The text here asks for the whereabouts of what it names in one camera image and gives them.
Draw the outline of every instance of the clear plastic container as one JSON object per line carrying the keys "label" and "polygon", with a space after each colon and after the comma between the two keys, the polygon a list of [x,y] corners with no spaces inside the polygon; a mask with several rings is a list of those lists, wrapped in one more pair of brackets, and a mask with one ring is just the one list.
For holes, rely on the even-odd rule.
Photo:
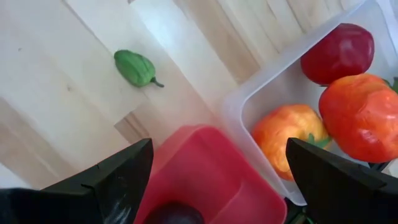
{"label": "clear plastic container", "polygon": [[[324,88],[302,74],[299,60],[308,49],[342,22],[360,25],[372,33],[375,56],[369,72],[392,81],[398,71],[398,57],[394,48],[396,43],[392,41],[389,32],[389,28],[397,29],[394,27],[396,21],[386,22],[386,19],[392,17],[384,17],[384,11],[376,1],[365,1],[301,38],[282,52],[274,63],[253,75],[225,99],[220,116],[226,132],[263,178],[296,205],[306,204],[299,188],[294,182],[278,177],[250,135],[254,124],[284,104],[304,103],[318,111],[318,100]],[[335,143],[332,144],[331,151],[349,159]]]}

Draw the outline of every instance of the toy tomato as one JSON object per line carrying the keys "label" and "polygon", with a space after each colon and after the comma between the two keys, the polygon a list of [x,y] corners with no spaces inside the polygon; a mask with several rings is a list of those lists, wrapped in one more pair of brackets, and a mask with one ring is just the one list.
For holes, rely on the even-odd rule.
{"label": "toy tomato", "polygon": [[380,163],[398,157],[398,95],[381,78],[340,78],[322,93],[319,110],[330,135],[352,158]]}
{"label": "toy tomato", "polygon": [[252,136],[278,176],[293,181],[286,158],[288,138],[299,138],[326,148],[331,139],[316,112],[307,105],[277,108],[256,124]]}

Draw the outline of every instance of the wood plank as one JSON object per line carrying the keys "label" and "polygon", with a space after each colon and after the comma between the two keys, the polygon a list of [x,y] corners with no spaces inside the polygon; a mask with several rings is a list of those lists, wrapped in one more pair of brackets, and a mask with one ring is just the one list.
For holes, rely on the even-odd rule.
{"label": "wood plank", "polygon": [[115,128],[130,142],[134,143],[142,138],[152,138],[156,149],[164,142],[176,127],[169,127],[163,117],[151,103],[144,103],[130,112]]}
{"label": "wood plank", "polygon": [[331,18],[324,0],[287,0],[301,28],[308,32]]}
{"label": "wood plank", "polygon": [[128,146],[6,13],[0,13],[0,29],[0,95],[61,158],[81,171]]}
{"label": "wood plank", "polygon": [[61,0],[2,2],[15,26],[29,33],[49,60],[113,124],[147,99],[120,76],[112,53]]}
{"label": "wood plank", "polygon": [[264,66],[278,54],[250,6],[241,0],[218,0],[254,58]]}
{"label": "wood plank", "polygon": [[28,183],[22,180],[20,177],[15,175],[11,170],[0,163],[0,187],[1,188],[32,188]]}
{"label": "wood plank", "polygon": [[214,0],[174,0],[193,20],[238,83],[246,81],[260,66],[233,27],[222,7]]}
{"label": "wood plank", "polygon": [[41,189],[75,173],[54,148],[0,97],[0,162]]}
{"label": "wood plank", "polygon": [[[137,14],[131,12],[124,1],[90,0],[90,4],[87,2],[82,4],[81,1],[68,1],[71,8],[81,16],[81,19],[110,51],[131,49],[145,55],[154,63],[158,81],[165,85],[165,88],[155,85],[142,88],[148,101],[131,111],[134,114],[147,111],[140,113],[139,116],[144,127],[152,126],[153,121],[161,121],[158,128],[152,129],[153,132],[149,131],[155,142],[162,143],[181,125],[217,123],[209,104],[205,103],[169,53],[148,31]],[[103,24],[108,24],[111,30],[107,31],[104,28],[107,26]],[[138,138],[139,136],[134,134],[134,130],[129,129],[123,120],[116,124],[116,128],[123,136],[130,136],[126,137],[130,141]]]}
{"label": "wood plank", "polygon": [[172,0],[137,0],[130,4],[134,15],[165,49],[191,86],[214,113],[220,99],[237,87],[200,29],[189,21]]}

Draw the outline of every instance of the red plastic container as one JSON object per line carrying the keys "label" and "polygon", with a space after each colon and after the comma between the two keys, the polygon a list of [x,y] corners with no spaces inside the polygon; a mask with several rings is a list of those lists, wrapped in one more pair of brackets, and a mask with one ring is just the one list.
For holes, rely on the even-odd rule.
{"label": "red plastic container", "polygon": [[281,224],[286,204],[216,128],[185,126],[155,152],[135,224],[155,207],[186,203],[211,224]]}

